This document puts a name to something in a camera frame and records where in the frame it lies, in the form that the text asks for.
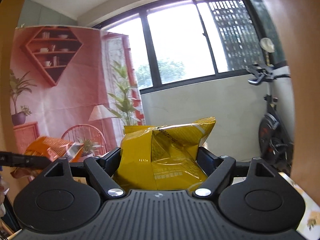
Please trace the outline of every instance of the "snack bag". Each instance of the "snack bag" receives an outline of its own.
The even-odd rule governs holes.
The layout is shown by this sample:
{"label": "snack bag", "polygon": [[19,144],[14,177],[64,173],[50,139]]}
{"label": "snack bag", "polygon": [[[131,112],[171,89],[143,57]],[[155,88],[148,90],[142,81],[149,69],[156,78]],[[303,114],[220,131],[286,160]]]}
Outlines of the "snack bag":
{"label": "snack bag", "polygon": [[196,163],[215,125],[209,117],[190,124],[152,127],[125,126],[121,162],[113,179],[125,191],[130,189],[192,192],[207,176]]}
{"label": "snack bag", "polygon": [[[83,144],[70,142],[63,139],[52,137],[39,137],[31,143],[25,151],[25,155],[45,156],[50,161],[57,158],[66,157],[69,162],[77,162],[81,157]],[[11,175],[18,179],[24,176],[37,176],[41,170],[32,170],[30,168],[16,168]]]}

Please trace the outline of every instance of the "window frame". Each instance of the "window frame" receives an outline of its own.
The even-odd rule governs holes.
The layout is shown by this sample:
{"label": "window frame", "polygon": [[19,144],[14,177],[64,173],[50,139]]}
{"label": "window frame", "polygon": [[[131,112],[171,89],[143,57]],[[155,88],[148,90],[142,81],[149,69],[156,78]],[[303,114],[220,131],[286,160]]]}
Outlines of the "window frame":
{"label": "window frame", "polygon": [[[241,75],[248,74],[248,72],[245,69],[233,70],[233,71],[227,71],[227,72],[221,72],[221,73],[218,72],[217,65],[216,65],[216,62],[215,62],[215,59],[213,56],[212,46],[209,41],[209,36],[208,36],[206,28],[204,26],[203,19],[201,17],[200,12],[199,12],[198,6],[196,5],[196,0],[192,0],[193,4],[196,5],[196,9],[199,14],[199,19],[200,19],[202,28],[204,30],[203,35],[206,37],[206,41],[208,43],[208,48],[209,48],[209,52],[210,52],[210,55],[212,58],[212,63],[213,63],[213,68],[214,68],[215,74],[209,75],[209,76],[181,80],[181,81],[172,82],[172,83],[168,83],[168,84],[161,83],[161,77],[160,77],[160,72],[159,72],[157,58],[156,58],[156,52],[155,52],[155,48],[153,46],[151,31],[150,31],[150,27],[149,27],[149,23],[148,23],[148,19],[147,19],[147,15],[148,15],[147,10],[158,7],[158,6],[163,6],[163,5],[179,2],[179,1],[183,1],[183,0],[158,0],[158,1],[154,1],[151,3],[145,4],[145,5],[130,9],[126,12],[121,13],[121,14],[118,14],[118,15],[111,17],[111,18],[109,18],[109,19],[107,19],[107,20],[105,20],[105,21],[103,21],[93,27],[93,28],[97,28],[97,29],[102,29],[108,25],[111,25],[117,21],[121,21],[124,18],[130,17],[132,15],[138,14],[140,16],[144,39],[145,39],[146,48],[147,48],[151,78],[152,78],[152,83],[153,83],[152,87],[141,89],[140,90],[141,94],[151,93],[151,92],[160,91],[160,90],[169,89],[169,88],[180,87],[180,86],[184,86],[184,85],[191,85],[191,84],[195,84],[195,83],[199,83],[199,82],[205,82],[205,81],[211,81],[211,80],[216,80],[216,79],[235,77],[235,76],[241,76]],[[261,40],[263,37],[266,37],[266,34],[265,34],[265,31],[262,27],[262,24],[258,18],[258,15],[255,12],[250,0],[242,0],[242,1],[244,2],[244,5],[248,11],[248,14],[252,20],[252,24],[253,24],[253,27],[255,28],[255,31],[257,33],[257,37],[259,40]],[[277,64],[276,67],[281,67],[284,65],[286,65],[286,62],[283,62],[281,64]]]}

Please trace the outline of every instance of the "plant pot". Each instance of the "plant pot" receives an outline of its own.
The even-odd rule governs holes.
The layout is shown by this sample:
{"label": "plant pot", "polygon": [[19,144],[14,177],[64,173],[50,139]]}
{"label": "plant pot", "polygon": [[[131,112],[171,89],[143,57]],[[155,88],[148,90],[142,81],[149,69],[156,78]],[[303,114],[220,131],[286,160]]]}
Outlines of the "plant pot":
{"label": "plant pot", "polygon": [[24,124],[26,122],[26,115],[24,112],[11,115],[12,123],[14,126]]}

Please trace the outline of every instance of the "printed backdrop cloth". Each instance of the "printed backdrop cloth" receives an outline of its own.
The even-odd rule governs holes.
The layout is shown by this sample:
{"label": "printed backdrop cloth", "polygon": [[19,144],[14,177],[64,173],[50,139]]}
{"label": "printed backdrop cloth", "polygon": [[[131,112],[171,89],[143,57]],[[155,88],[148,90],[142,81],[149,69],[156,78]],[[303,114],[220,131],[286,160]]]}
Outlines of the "printed backdrop cloth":
{"label": "printed backdrop cloth", "polygon": [[16,29],[11,114],[20,153],[38,136],[119,146],[124,125],[145,123],[129,37],[91,28]]}

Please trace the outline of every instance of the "chair backrest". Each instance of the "chair backrest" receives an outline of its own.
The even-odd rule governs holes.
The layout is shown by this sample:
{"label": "chair backrest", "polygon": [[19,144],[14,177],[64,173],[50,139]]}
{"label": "chair backrest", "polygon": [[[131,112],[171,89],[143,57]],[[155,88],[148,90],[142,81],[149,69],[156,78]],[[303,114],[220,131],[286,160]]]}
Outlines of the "chair backrest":
{"label": "chair backrest", "polygon": [[102,132],[89,124],[78,124],[73,127],[70,127],[62,136],[61,139],[79,142],[81,140],[91,140],[92,142],[96,142],[102,147],[97,148],[95,155],[104,155],[107,153],[107,143],[102,134]]}

